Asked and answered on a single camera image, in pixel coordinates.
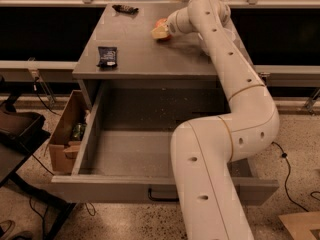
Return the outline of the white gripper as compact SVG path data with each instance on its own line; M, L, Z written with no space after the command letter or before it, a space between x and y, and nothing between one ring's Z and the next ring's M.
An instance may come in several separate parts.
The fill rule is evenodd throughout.
M188 9L179 9L167 18L167 26L159 25L151 31L153 39L165 39L170 36L181 36L193 32L193 25L190 22Z

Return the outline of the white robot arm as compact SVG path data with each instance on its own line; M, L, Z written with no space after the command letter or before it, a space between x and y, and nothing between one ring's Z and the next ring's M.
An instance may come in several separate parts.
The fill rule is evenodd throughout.
M190 0L152 31L162 39L196 32L210 56L230 112L180 124L171 162L188 240L254 240L227 164L266 149L279 114L264 82L226 28L231 11L219 0Z

